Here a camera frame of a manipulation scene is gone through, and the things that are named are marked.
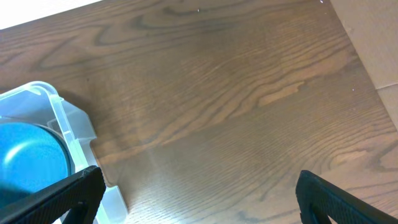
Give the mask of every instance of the white plastic container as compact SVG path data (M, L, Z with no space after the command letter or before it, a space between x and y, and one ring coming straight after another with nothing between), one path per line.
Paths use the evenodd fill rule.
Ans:
M0 121L16 119L48 127L63 136L75 172L97 166L90 141L96 139L87 114L45 82L30 82L0 95ZM127 208L119 187L107 187L95 223L124 223Z

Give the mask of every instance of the blue plate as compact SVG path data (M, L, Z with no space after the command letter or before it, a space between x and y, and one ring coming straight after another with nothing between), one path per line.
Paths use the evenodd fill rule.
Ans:
M70 174L67 151L56 135L33 124L0 124L0 207Z

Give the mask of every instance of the wooden table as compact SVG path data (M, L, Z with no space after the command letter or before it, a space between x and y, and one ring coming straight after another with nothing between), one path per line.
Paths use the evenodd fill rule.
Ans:
M328 0L105 0L0 31L0 74L89 114L128 223L299 222L300 170L398 140Z

